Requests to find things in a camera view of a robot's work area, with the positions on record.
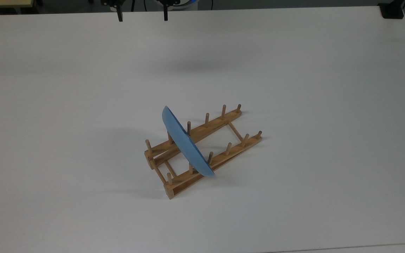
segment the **blue object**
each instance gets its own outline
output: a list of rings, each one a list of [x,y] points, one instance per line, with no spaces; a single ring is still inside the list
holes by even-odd
[[[179,123],[173,112],[168,106],[162,111],[162,120],[168,133],[173,138],[176,146],[180,149],[185,158],[190,164],[203,176],[215,176],[212,168],[204,159],[199,149],[196,147],[193,140],[188,136],[182,125]]]

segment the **white table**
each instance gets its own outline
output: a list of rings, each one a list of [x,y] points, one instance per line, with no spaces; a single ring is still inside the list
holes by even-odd
[[[405,243],[405,19],[378,7],[0,16],[0,253]],[[143,156],[243,105],[264,140],[169,200]],[[200,142],[222,151],[229,129]],[[186,161],[176,157],[176,170]]]

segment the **wooden peg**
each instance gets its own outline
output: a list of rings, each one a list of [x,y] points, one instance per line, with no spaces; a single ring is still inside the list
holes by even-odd
[[[187,134],[190,135],[192,131],[192,122],[187,121]]]
[[[148,147],[148,152],[149,152],[150,154],[152,154],[152,153],[153,153],[153,149],[151,148],[151,143],[149,143],[149,140],[145,140],[145,142],[146,142],[146,146]]]
[[[172,174],[167,173],[167,178],[168,178],[168,185],[172,186],[173,185],[173,179],[172,179]]]
[[[232,125],[232,123],[231,123],[231,122],[228,122],[228,125],[229,125],[230,128],[232,129],[233,133],[237,136],[237,138],[238,138],[240,141],[242,141],[242,140],[243,140],[242,136],[240,135],[240,133],[238,133],[238,131],[235,129],[235,127]]]
[[[232,147],[232,143],[228,143],[228,147],[226,148],[225,155],[229,155],[230,147]]]
[[[173,144],[172,136],[168,132],[167,132],[167,134],[168,134],[168,144]]]
[[[226,105],[223,105],[223,110],[221,111],[221,119],[225,119],[225,113],[226,113]]]
[[[168,170],[170,171],[170,173],[172,174],[173,177],[177,177],[175,171],[173,170],[173,167],[170,165],[170,162],[165,161],[165,165],[167,165]]]
[[[151,160],[151,165],[153,166],[154,170],[156,171],[157,175],[159,176],[160,180],[162,181],[163,184],[166,184],[167,181],[165,181],[165,178],[163,177],[162,173],[159,171],[159,168],[157,168],[156,163],[154,160]]]
[[[212,163],[213,152],[209,153],[209,159],[207,159],[207,163],[210,165]]]
[[[248,138],[249,138],[249,134],[246,134],[246,135],[245,135],[245,138],[243,138],[243,141],[242,141],[242,144],[241,144],[242,147],[245,146],[246,141],[248,140]]]
[[[204,127],[209,127],[209,113],[206,113],[206,122],[204,122]]]

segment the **floor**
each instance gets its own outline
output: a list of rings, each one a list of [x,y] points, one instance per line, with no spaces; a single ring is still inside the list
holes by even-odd
[[[213,0],[213,9],[251,9],[251,8],[301,8],[301,7],[333,7],[333,6],[376,6],[379,2],[390,2],[390,0]],[[132,0],[126,0],[123,10],[130,9]],[[198,10],[210,10],[212,0],[200,0]],[[158,5],[154,0],[137,0],[134,11],[158,11]],[[103,6],[100,0],[90,4],[88,0],[43,0],[43,5],[36,5],[34,11],[29,9],[0,10],[0,14],[17,13],[92,13],[110,12],[107,6]]]

